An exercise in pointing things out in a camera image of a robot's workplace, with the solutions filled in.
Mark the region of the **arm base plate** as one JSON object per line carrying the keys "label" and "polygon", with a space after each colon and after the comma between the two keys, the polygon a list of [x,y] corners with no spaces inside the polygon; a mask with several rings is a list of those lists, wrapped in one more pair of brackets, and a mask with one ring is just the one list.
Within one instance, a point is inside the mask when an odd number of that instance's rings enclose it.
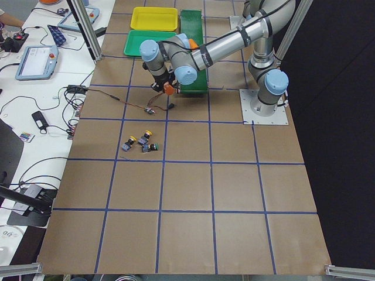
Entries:
{"label": "arm base plate", "polygon": [[259,90],[240,89],[240,101],[245,125],[288,125],[282,97],[274,105],[265,105],[258,99]]}
{"label": "arm base plate", "polygon": [[230,21],[230,29],[235,29],[237,26],[245,22],[246,19],[242,15],[240,16],[232,15],[229,17],[229,21]]}

